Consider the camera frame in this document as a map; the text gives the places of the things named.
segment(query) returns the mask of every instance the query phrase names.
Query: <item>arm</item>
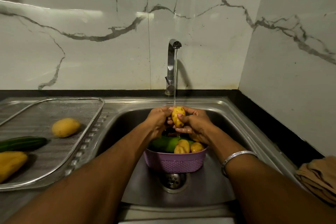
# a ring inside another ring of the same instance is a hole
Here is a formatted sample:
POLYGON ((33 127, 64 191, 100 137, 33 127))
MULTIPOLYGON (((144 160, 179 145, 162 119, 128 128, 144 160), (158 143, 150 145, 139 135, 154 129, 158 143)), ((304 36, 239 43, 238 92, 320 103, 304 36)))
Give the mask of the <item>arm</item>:
POLYGON ((148 143, 166 129, 170 115, 167 107, 153 109, 114 146, 48 188, 6 224, 111 223, 139 158, 148 143))
MULTIPOLYGON (((179 119, 190 127, 176 130, 209 144, 221 163, 231 154, 246 150, 213 125, 205 111, 185 110, 192 115, 180 115, 179 119)), ((248 223, 336 223, 334 209, 253 155, 234 157, 225 171, 248 223)))

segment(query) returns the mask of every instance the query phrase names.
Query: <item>black granite ledge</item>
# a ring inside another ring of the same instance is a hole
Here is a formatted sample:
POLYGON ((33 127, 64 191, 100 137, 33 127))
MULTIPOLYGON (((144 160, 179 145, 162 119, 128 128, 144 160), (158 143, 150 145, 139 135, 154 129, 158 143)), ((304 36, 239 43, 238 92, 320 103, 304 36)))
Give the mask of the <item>black granite ledge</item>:
MULTIPOLYGON (((239 90, 177 90, 178 97, 228 97, 297 167, 324 156, 239 90)), ((0 90, 9 97, 162 97, 164 90, 0 90)))

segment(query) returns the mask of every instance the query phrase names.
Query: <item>basket rim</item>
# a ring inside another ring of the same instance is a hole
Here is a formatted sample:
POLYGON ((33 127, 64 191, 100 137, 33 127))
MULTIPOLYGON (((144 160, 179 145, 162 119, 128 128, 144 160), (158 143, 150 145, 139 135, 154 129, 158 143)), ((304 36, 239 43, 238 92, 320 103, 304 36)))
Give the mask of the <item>basket rim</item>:
MULTIPOLYGON (((207 147, 205 147, 204 150, 201 150, 199 152, 196 152, 196 153, 192 153, 192 152, 189 152, 189 153, 179 153, 179 155, 190 155, 190 154, 197 154, 197 153, 201 153, 203 151, 206 151, 208 149, 208 145, 207 147)), ((157 154, 163 154, 163 155, 176 155, 177 153, 165 153, 165 152, 157 152, 157 151, 152 151, 152 150, 149 150, 148 148, 146 148, 146 151, 150 151, 150 152, 154 152, 154 153, 157 153, 157 154)))

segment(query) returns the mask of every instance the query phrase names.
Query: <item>towel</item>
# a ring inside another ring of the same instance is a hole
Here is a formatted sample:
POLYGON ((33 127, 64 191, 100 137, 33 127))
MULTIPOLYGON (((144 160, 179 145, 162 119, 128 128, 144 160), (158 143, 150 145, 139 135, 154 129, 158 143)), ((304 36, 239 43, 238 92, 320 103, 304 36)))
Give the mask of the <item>towel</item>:
POLYGON ((336 207, 336 157, 305 163, 296 171, 296 177, 309 191, 336 207))

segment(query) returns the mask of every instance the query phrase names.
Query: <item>bracelet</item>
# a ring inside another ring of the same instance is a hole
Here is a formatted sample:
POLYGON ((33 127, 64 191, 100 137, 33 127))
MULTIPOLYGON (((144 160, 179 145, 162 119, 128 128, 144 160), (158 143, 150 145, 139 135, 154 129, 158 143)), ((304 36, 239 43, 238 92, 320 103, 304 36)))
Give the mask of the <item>bracelet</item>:
POLYGON ((256 157, 258 158, 257 154, 255 154, 253 151, 238 151, 238 152, 236 152, 236 153, 230 155, 229 157, 227 157, 227 158, 224 160, 223 165, 222 165, 222 174, 223 174, 226 178, 228 178, 228 176, 226 175, 226 172, 225 172, 225 170, 224 170, 225 165, 230 161, 230 159, 233 159, 234 157, 236 157, 236 156, 238 156, 238 155, 241 155, 241 154, 252 154, 252 155, 254 155, 254 156, 256 156, 256 157))

